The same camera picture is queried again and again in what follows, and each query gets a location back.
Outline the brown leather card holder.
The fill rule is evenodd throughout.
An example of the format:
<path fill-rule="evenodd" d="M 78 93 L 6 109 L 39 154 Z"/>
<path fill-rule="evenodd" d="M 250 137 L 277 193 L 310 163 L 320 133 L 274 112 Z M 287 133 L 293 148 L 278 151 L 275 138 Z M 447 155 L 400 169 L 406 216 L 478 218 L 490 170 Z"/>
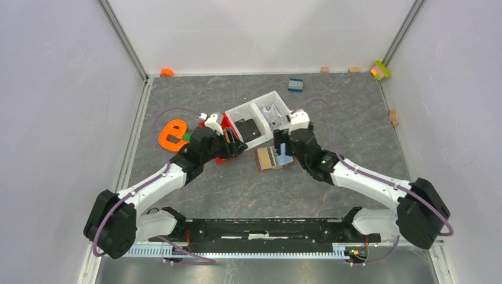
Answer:
<path fill-rule="evenodd" d="M 296 159 L 285 154 L 277 154 L 274 146 L 255 149 L 255 161 L 259 172 L 278 170 L 295 164 Z"/>

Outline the red plastic bin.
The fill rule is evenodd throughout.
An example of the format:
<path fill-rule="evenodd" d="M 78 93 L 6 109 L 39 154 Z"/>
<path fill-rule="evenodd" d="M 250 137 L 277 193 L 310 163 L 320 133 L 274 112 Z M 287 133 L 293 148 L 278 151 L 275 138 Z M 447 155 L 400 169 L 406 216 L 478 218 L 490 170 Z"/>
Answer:
<path fill-rule="evenodd" d="M 239 157 L 248 149 L 248 145 L 239 138 L 236 129 L 226 113 L 207 115 L 201 113 L 200 127 L 208 127 L 215 131 L 213 135 L 216 150 L 215 163 L 221 164 L 226 160 Z"/>

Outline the white divided plastic bin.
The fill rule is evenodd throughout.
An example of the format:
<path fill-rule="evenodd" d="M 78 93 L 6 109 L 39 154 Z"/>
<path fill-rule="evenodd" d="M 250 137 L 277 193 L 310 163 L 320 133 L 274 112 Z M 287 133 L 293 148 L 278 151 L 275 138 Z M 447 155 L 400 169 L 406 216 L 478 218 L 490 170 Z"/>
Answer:
<path fill-rule="evenodd" d="M 271 128 L 262 114 L 262 108 L 269 104 L 275 104 L 275 106 L 279 109 L 279 112 L 284 117 L 284 123 L 279 127 Z M 289 112 L 290 109 L 282 100 L 278 92 L 272 91 L 258 98 L 252 99 L 249 102 L 245 102 L 239 106 L 226 110 L 224 113 L 228 115 L 232 126 L 236 129 L 237 134 L 239 135 L 239 138 L 241 140 L 242 137 L 240 136 L 240 133 L 235 126 L 235 122 L 242 118 L 245 120 L 253 119 L 255 121 L 261 132 L 261 136 L 246 143 L 248 145 L 248 148 L 251 149 L 273 139 L 273 130 L 283 130 L 285 128 L 288 128 L 290 126 L 290 123 L 286 119 L 286 115 L 289 114 Z"/>

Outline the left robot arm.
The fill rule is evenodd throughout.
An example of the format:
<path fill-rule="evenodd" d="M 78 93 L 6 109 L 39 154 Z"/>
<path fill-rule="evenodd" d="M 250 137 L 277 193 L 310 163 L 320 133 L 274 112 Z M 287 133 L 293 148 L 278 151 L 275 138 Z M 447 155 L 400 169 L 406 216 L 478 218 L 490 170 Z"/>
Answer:
<path fill-rule="evenodd" d="M 146 209 L 192 182 L 207 162 L 238 157 L 247 148 L 230 128 L 219 133 L 210 127 L 197 127 L 188 144 L 155 174 L 118 193 L 108 189 L 99 193 L 83 229 L 92 242 L 93 255 L 118 259 L 138 241 L 164 236 L 181 240 L 186 233 L 182 221 L 164 210 L 146 215 Z"/>

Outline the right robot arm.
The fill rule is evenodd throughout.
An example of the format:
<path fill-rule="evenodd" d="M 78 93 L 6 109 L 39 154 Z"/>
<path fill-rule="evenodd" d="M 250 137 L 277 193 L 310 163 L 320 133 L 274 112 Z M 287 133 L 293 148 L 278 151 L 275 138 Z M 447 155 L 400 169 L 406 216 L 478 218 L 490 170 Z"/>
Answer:
<path fill-rule="evenodd" d="M 362 208 L 342 225 L 349 241 L 364 235 L 399 235 L 412 245 L 430 249 L 438 236 L 450 236 L 450 212 L 426 179 L 411 182 L 388 177 L 365 169 L 336 153 L 323 150 L 311 129 L 289 132 L 275 130 L 273 141 L 277 153 L 295 156 L 297 162 L 317 181 L 363 194 L 385 209 Z"/>

